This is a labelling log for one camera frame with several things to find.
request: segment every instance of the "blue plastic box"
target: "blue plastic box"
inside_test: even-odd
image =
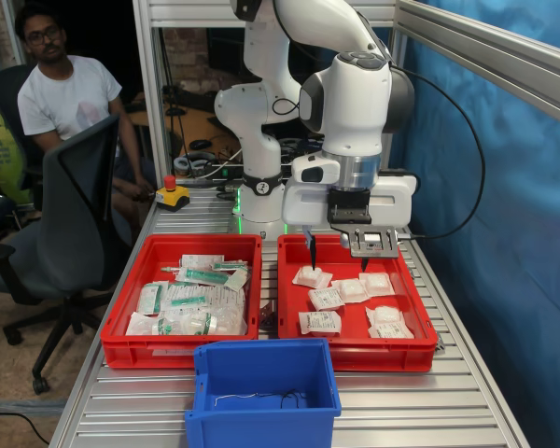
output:
[[[325,339],[211,343],[194,359],[189,448],[331,447],[341,405]]]

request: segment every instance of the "blue curtain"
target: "blue curtain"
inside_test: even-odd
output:
[[[560,48],[560,0],[427,3]],[[419,43],[409,41],[405,66],[465,109],[487,163],[475,218],[422,248],[529,442],[560,447],[560,123]],[[421,176],[412,228],[432,234],[465,218],[480,164],[458,111],[414,85],[391,165]]]

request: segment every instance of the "black chair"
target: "black chair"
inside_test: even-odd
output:
[[[25,178],[21,189],[32,189],[34,207],[42,209],[42,160],[44,151],[25,135],[19,115],[18,96],[22,85],[34,68],[31,65],[16,65],[0,71],[0,115],[12,133],[15,142],[25,158]]]
[[[130,248],[112,219],[111,188],[118,117],[108,117],[64,142],[44,158],[42,219],[0,245],[0,292],[16,303],[60,304],[4,327],[11,345],[19,329],[56,320],[33,367],[36,394],[49,390],[41,371],[66,330],[94,329],[100,319],[89,310],[109,303],[111,294],[83,299],[84,289],[108,290],[119,280]]]

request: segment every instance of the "white t-shirt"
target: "white t-shirt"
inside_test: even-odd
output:
[[[110,115],[108,102],[119,96],[120,84],[95,59],[68,59],[74,69],[70,78],[50,79],[36,67],[22,85],[19,113],[26,135],[56,130],[66,140]]]

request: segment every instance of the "red plastic crate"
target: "red plastic crate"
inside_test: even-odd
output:
[[[358,278],[361,260],[351,258],[340,246],[338,235],[315,236],[316,263],[333,280]],[[311,263],[302,235],[278,239],[278,336],[308,338],[302,335],[299,312],[315,311],[309,300],[310,288],[292,284],[301,266]],[[421,302],[409,270],[402,258],[370,259],[366,273],[387,273],[394,296],[374,297],[362,303],[348,303],[338,309],[343,326],[340,337],[328,337],[335,371],[428,371],[431,369],[438,335]],[[365,307],[396,306],[404,314],[414,339],[373,339],[368,333]]]
[[[223,255],[242,259],[253,269],[245,297],[246,335],[125,336],[136,310],[141,288],[158,280],[174,281],[160,267],[178,266],[183,254]],[[129,276],[102,329],[105,360],[112,368],[192,368],[193,351],[199,345],[218,341],[246,341],[259,334],[261,294],[261,237],[258,235],[168,234],[146,238]]]

